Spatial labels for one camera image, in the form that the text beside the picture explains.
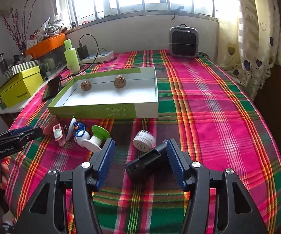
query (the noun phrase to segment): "pink clip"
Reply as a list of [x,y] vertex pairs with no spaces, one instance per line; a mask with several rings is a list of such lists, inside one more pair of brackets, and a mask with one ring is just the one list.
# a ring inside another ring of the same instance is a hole
[[56,117],[56,115],[53,115],[41,126],[43,134],[51,135],[53,132],[53,127],[57,124],[59,124],[59,119]]
[[59,146],[64,146],[66,144],[65,133],[62,130],[60,124],[53,127],[55,141],[58,141]]

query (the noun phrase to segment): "striped curtain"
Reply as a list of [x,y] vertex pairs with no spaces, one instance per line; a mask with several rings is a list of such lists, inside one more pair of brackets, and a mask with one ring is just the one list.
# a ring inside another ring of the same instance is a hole
[[217,64],[251,100],[281,65],[277,0],[215,0],[219,21]]

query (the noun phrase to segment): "orange tray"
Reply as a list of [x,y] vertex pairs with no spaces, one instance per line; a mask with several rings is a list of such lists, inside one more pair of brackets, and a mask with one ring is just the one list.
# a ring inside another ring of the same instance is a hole
[[34,45],[26,50],[25,54],[31,54],[34,59],[38,59],[42,55],[62,46],[65,40],[66,36],[64,33],[49,37],[48,39],[43,40],[40,43],[37,43],[37,45]]

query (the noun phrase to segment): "window sill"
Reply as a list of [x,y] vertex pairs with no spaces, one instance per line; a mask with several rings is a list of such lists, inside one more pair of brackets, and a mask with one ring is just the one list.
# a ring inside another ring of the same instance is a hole
[[[110,20],[116,20],[120,18],[127,18],[127,17],[135,17],[135,16],[147,16],[147,15],[174,15],[173,11],[139,11],[139,12],[131,12],[131,13],[124,13],[119,15],[112,15],[112,16],[105,16],[104,18],[100,18],[76,27],[73,27],[65,32],[65,34],[72,33],[78,29],[82,29],[84,27],[92,26],[95,24],[99,24],[102,22],[110,21]],[[197,13],[190,13],[190,12],[176,12],[177,16],[188,16],[188,17],[196,17],[196,18],[203,18],[211,21],[218,22],[218,19],[215,17],[210,17],[207,15],[197,14]]]

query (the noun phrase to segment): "red berry branch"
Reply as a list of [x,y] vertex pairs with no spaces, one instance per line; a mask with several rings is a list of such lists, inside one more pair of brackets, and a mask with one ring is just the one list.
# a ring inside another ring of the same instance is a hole
[[18,46],[21,53],[23,53],[26,48],[25,40],[26,40],[27,33],[28,33],[29,22],[31,19],[34,4],[37,0],[33,1],[30,15],[29,15],[29,20],[28,20],[27,27],[26,27],[26,8],[27,8],[28,1],[29,0],[26,0],[24,10],[23,10],[23,16],[22,16],[22,20],[21,20],[21,31],[19,30],[18,11],[17,10],[14,11],[13,7],[11,6],[13,27],[10,26],[5,15],[3,14],[3,19],[4,19],[4,23],[6,25],[6,28],[10,32],[10,35],[12,36],[13,40],[16,42],[16,45]]

